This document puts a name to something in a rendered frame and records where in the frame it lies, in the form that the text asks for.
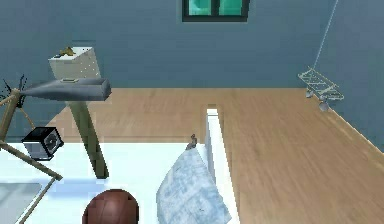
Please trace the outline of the blue square throw pillow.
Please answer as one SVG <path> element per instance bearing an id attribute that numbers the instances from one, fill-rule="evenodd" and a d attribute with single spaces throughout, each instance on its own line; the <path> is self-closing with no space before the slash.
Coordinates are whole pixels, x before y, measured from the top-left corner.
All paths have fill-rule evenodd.
<path id="1" fill-rule="evenodd" d="M 159 224 L 228 224 L 232 219 L 197 149 L 185 150 L 156 193 Z"/>

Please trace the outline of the small grey figurine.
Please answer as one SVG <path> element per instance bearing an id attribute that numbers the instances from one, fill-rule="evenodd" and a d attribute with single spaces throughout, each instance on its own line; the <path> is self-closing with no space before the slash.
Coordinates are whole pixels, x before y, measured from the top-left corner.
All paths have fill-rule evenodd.
<path id="1" fill-rule="evenodd" d="M 197 145 L 197 138 L 196 138 L 196 135 L 195 135 L 195 134 L 192 134 L 192 135 L 191 135 L 191 142 L 188 143 L 188 145 L 186 146 L 186 149 L 185 149 L 185 150 L 190 150 L 190 149 L 196 148 L 196 145 Z"/>

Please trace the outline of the white bed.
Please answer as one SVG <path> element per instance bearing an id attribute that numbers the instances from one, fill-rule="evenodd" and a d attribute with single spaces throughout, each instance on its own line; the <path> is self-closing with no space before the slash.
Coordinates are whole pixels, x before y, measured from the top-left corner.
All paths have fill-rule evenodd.
<path id="1" fill-rule="evenodd" d="M 45 163 L 63 179 L 51 177 L 0 152 L 0 224 L 81 224 L 88 202 L 112 188 L 130 192 L 138 201 L 140 224 L 159 224 L 156 193 L 164 178 L 188 150 L 184 143 L 103 143 L 109 178 L 93 174 L 81 143 L 67 143 Z"/>

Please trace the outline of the dark framed window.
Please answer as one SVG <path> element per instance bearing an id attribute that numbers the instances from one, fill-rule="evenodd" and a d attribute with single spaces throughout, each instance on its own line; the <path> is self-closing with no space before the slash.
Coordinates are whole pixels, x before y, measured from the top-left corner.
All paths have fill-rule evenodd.
<path id="1" fill-rule="evenodd" d="M 182 0 L 183 22 L 246 22 L 251 0 Z"/>

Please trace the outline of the white chest of drawers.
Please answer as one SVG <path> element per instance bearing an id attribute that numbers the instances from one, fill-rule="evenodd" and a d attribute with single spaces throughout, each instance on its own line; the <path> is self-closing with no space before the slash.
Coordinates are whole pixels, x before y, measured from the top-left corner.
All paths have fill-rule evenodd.
<path id="1" fill-rule="evenodd" d="M 71 47 L 73 56 L 57 55 L 49 59 L 49 65 L 57 79 L 97 78 L 100 70 L 93 47 Z"/>

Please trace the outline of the brown ball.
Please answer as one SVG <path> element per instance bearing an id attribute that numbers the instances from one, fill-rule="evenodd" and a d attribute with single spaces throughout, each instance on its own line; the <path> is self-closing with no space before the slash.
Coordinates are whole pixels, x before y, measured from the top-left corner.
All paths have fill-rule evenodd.
<path id="1" fill-rule="evenodd" d="M 82 224 L 139 224 L 137 200 L 123 189 L 109 189 L 91 199 Z"/>

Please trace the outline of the black and white box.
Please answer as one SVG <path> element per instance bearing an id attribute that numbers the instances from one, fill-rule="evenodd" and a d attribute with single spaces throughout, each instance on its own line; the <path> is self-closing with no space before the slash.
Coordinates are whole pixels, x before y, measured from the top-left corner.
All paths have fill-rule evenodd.
<path id="1" fill-rule="evenodd" d="M 64 145 L 55 127 L 35 127 L 21 142 L 29 156 L 36 161 L 50 161 Z"/>

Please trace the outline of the black spiky plant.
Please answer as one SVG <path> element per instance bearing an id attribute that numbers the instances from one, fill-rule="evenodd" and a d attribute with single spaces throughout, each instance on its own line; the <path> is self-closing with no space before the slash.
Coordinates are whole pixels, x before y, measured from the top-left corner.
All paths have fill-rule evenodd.
<path id="1" fill-rule="evenodd" d="M 7 83 L 7 81 L 5 79 L 3 79 L 4 81 L 4 84 L 5 84 L 5 92 L 4 91 L 0 91 L 0 99 L 1 100 L 4 100 L 6 99 L 7 97 L 9 97 L 11 95 L 11 87 L 10 85 Z M 25 77 L 25 75 L 23 74 L 20 79 L 19 79 L 19 84 L 18 84 L 18 89 L 21 91 L 21 90 L 24 90 L 25 86 L 26 86 L 26 83 L 27 83 L 27 78 Z M 23 108 L 23 105 L 24 105 L 24 102 L 25 102 L 25 98 L 26 96 L 25 95 L 21 95 L 17 104 L 16 104 L 16 107 L 17 108 Z"/>

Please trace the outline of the wooden tripod stand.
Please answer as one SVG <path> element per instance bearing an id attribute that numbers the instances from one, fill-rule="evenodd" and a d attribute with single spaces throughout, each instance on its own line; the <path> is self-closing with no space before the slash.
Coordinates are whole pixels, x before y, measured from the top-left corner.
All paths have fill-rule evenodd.
<path id="1" fill-rule="evenodd" d="M 45 165 L 41 164 L 38 161 L 33 160 L 20 150 L 14 148 L 13 146 L 9 145 L 5 142 L 6 135 L 8 133 L 9 126 L 11 124 L 13 115 L 16 111 L 17 103 L 21 97 L 21 91 L 17 88 L 14 88 L 11 90 L 11 93 L 9 96 L 5 97 L 3 100 L 0 101 L 0 107 L 3 105 L 6 105 L 6 109 L 4 111 L 1 123 L 0 123 L 0 148 L 4 149 L 8 153 L 14 155 L 15 157 L 21 159 L 22 161 L 26 162 L 27 164 L 33 166 L 34 168 L 40 170 L 41 172 L 47 174 L 51 177 L 48 184 L 44 187 L 44 189 L 37 195 L 36 199 L 33 201 L 33 203 L 28 207 L 28 209 L 22 213 L 21 218 L 19 219 L 18 224 L 25 224 L 27 219 L 30 217 L 34 209 L 37 207 L 37 205 L 40 203 L 42 198 L 45 196 L 47 191 L 50 189 L 50 187 L 53 185 L 55 181 L 60 181 L 62 179 L 62 176 L 58 174 L 57 172 L 53 171 L 52 169 L 46 167 Z"/>

